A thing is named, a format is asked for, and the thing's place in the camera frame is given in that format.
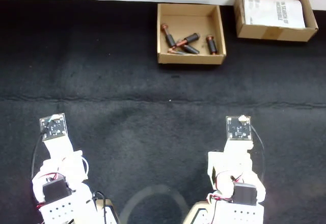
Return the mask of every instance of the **cardboard box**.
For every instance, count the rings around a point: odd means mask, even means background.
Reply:
[[[240,38],[269,39],[282,41],[308,42],[318,31],[318,25],[309,0],[300,0],[306,28],[287,28],[277,26],[245,24],[243,1],[235,0],[234,13],[236,31]]]
[[[169,26],[169,32],[177,42],[193,33],[199,33],[200,39],[190,45],[200,51],[199,54],[178,55],[168,53],[168,45],[161,24]],[[206,36],[213,35],[218,49],[217,55],[209,53]],[[157,56],[162,64],[214,64],[220,65],[226,48],[219,6],[200,4],[158,4],[157,8]]]

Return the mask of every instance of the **black wire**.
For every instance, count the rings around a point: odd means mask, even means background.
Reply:
[[[105,207],[106,207],[106,203],[105,203],[105,195],[100,192],[100,191],[96,191],[96,192],[93,192],[93,199],[95,200],[96,199],[96,195],[101,195],[101,197],[103,198],[103,211],[104,211],[104,224],[106,224],[106,211],[105,211]]]
[[[50,121],[48,121],[46,123],[46,125],[43,127],[42,131],[40,132],[39,139],[37,140],[37,142],[34,146],[34,149],[33,149],[32,163],[31,163],[31,179],[34,178],[34,167],[35,167],[35,158],[36,158],[37,148],[39,147],[39,145],[42,142],[43,134],[45,134],[47,132],[47,130],[49,129],[49,123],[50,123]]]
[[[216,213],[216,204],[218,203],[218,200],[216,200],[215,202],[215,207],[214,207],[214,215],[213,215],[213,219],[212,222],[210,224],[213,224],[214,218],[215,218],[215,213]]]
[[[255,127],[251,126],[251,129],[253,130],[253,132],[256,134],[260,144],[261,144],[261,157],[262,157],[262,161],[263,161],[263,170],[261,172],[261,176],[260,176],[260,181],[261,183],[264,182],[264,177],[265,177],[265,172],[266,172],[266,159],[265,159],[265,146],[263,143],[263,140],[260,138],[260,136],[258,135]]]
[[[39,147],[40,143],[42,142],[42,138],[43,138],[43,135],[41,134],[34,146],[34,149],[33,149],[32,165],[31,165],[31,179],[34,178],[34,165],[35,165],[36,152],[37,152],[37,148]]]

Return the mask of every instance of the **black carpet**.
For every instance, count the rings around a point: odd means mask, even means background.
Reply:
[[[61,112],[87,183],[119,214],[152,187],[128,223],[179,224],[187,209],[173,197],[204,200],[207,152],[224,147],[225,115],[240,114],[266,146],[264,223],[326,223],[326,12],[309,43],[287,43],[238,39],[222,7],[219,67],[158,65],[155,3],[0,0],[0,13],[1,223],[42,221],[31,153],[38,119]],[[37,169],[47,158],[42,147]]]

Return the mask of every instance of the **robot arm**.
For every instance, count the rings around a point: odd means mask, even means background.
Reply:
[[[252,171],[248,150],[253,148],[251,118],[226,117],[227,142],[223,152],[208,152],[213,193],[193,206],[184,224],[263,223],[265,187]]]
[[[89,166],[83,152],[73,150],[65,115],[41,118],[40,128],[44,132],[42,141],[50,153],[50,159],[43,161],[32,184],[44,223],[117,224],[118,219],[108,201],[104,218],[102,201],[97,201],[95,205],[92,192],[83,183],[88,179]]]

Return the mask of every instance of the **circuit board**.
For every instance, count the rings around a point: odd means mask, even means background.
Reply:
[[[228,140],[251,140],[251,119],[249,116],[226,116]]]
[[[47,125],[51,116],[40,118],[41,131]],[[48,130],[43,135],[43,140],[50,140],[56,137],[64,136],[67,134],[65,114],[58,114],[53,120],[48,123]]]

